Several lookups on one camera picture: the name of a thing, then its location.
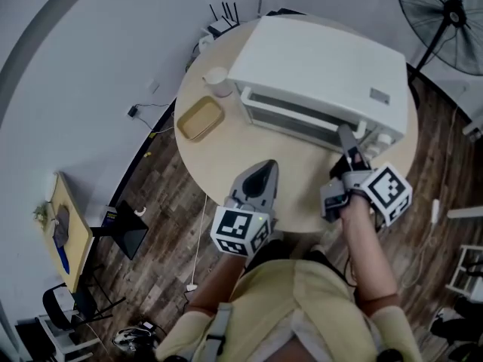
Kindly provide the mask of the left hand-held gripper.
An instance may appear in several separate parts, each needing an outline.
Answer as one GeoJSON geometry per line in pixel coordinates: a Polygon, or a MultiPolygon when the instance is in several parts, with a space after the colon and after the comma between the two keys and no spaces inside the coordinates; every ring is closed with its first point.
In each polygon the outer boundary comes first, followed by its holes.
{"type": "Polygon", "coordinates": [[[218,206],[210,236],[220,252],[252,258],[266,243],[275,225],[278,163],[261,161],[239,174],[231,196],[218,206]]]}

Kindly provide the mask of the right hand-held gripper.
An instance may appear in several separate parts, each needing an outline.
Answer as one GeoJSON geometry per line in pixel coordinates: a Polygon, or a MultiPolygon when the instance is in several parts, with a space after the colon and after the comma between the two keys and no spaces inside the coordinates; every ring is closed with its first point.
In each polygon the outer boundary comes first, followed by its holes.
{"type": "Polygon", "coordinates": [[[338,127],[338,135],[344,156],[331,168],[331,180],[320,188],[321,217],[335,222],[340,209],[358,194],[391,226],[411,205],[411,185],[390,163],[372,170],[348,124],[338,127]]]}

